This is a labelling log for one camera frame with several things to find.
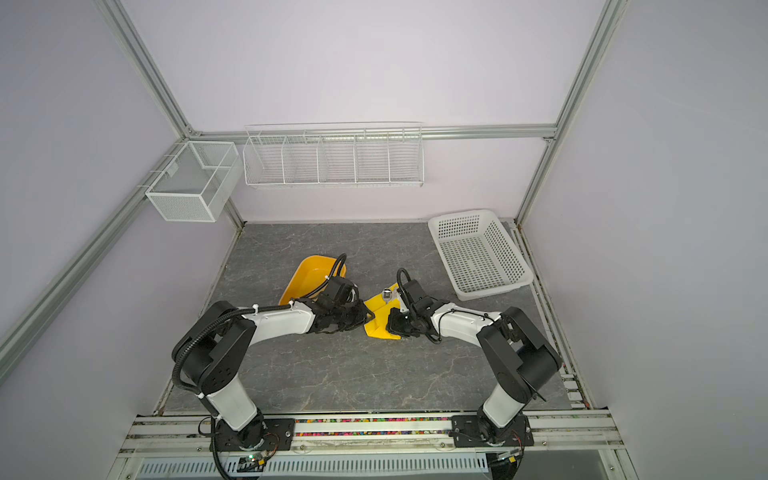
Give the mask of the yellow paper napkin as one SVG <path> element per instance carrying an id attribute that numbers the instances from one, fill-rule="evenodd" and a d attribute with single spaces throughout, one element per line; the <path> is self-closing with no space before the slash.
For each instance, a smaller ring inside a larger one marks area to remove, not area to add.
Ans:
<path id="1" fill-rule="evenodd" d="M 365 302 L 366 307 L 374 315 L 374 318 L 368 321 L 364 325 L 364 329 L 367 336 L 371 338 L 382 339 L 382 340 L 400 340 L 401 339 L 400 336 L 392 335 L 386 331 L 387 319 L 388 319 L 390 310 L 392 308 L 399 308 L 401 310 L 401 300 L 400 300 L 399 294 L 397 293 L 398 287 L 399 285 L 395 283 L 390 287 L 385 288 L 385 289 L 390 289 L 393 292 L 393 296 L 389 301 L 385 301 L 382 298 L 382 292 L 385 290 L 384 289 L 379 294 L 371 297 L 369 300 Z"/>

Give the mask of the white perforated plastic basket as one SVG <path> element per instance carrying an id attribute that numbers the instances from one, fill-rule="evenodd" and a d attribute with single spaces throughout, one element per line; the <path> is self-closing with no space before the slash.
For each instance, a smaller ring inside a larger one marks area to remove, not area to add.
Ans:
<path id="1" fill-rule="evenodd" d="M 504 294 L 533 282 L 533 271 L 492 211 L 445 214 L 427 225 L 460 300 Z"/>

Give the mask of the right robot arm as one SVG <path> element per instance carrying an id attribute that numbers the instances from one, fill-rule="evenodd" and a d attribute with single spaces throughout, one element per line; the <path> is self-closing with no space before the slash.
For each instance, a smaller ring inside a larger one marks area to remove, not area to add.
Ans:
<path id="1" fill-rule="evenodd" d="M 475 345 L 495 377 L 496 386 L 476 414 L 451 418 L 454 444 L 520 450 L 533 445 L 523 409 L 563 365 L 541 330 L 520 308 L 484 312 L 461 307 L 427 294 L 404 268 L 397 271 L 396 280 L 401 308 L 389 314 L 389 333 L 423 336 L 434 344 L 453 338 Z"/>

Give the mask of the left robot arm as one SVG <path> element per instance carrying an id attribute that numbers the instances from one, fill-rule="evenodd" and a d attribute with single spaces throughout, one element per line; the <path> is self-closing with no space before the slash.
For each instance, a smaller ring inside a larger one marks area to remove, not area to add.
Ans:
<path id="1" fill-rule="evenodd" d="M 306 295 L 285 305 L 212 304 L 172 350 L 171 382 L 192 393 L 212 416 L 212 447 L 255 451 L 270 435 L 262 411 L 246 392 L 239 370 L 249 348 L 277 337 L 334 334 L 373 318 L 358 286 L 342 275 L 347 255 Z"/>

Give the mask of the yellow plastic tray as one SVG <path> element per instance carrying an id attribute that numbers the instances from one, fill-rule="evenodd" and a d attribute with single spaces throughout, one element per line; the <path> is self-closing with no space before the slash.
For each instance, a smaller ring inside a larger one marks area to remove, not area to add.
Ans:
<path id="1" fill-rule="evenodd" d="M 334 257 L 306 257 L 297 267 L 278 304 L 287 305 L 291 300 L 298 298 L 316 298 L 322 290 L 320 285 L 327 280 L 335 262 Z"/>

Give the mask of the white vent grille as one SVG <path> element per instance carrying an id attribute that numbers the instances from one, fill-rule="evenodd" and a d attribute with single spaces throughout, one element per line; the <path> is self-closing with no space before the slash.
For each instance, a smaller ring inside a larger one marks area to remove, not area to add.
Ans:
<path id="1" fill-rule="evenodd" d="M 316 477 L 328 479 L 399 477 L 437 474 L 488 474 L 490 466 L 483 454 L 379 454 L 379 455 L 277 455 L 258 462 L 253 456 L 235 456 L 220 461 L 227 475 L 234 478 L 272 479 Z M 212 459 L 146 459 L 136 474 L 138 479 L 219 479 Z"/>

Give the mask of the white mesh box basket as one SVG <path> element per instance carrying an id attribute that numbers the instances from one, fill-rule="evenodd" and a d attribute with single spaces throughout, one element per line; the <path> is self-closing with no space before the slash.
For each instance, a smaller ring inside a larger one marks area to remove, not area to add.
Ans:
<path id="1" fill-rule="evenodd" d="M 233 142 L 187 141 L 147 188 L 146 197 L 168 222 L 214 223 L 243 168 Z"/>

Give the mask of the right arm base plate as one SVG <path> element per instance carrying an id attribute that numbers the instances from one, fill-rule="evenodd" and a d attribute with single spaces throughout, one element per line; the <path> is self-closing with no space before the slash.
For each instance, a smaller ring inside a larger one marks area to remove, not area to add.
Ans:
<path id="1" fill-rule="evenodd" d="M 498 427 L 480 415 L 454 415 L 449 435 L 458 448 L 529 447 L 534 445 L 527 416 L 517 414 L 506 426 Z"/>

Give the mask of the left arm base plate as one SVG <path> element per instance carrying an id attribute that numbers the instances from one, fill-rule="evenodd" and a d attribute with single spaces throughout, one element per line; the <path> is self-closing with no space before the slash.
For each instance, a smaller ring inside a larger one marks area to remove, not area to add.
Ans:
<path id="1" fill-rule="evenodd" d="M 212 430 L 219 452 L 287 451 L 291 448 L 296 422 L 293 418 L 256 419 L 242 431 L 234 431 L 223 420 Z"/>

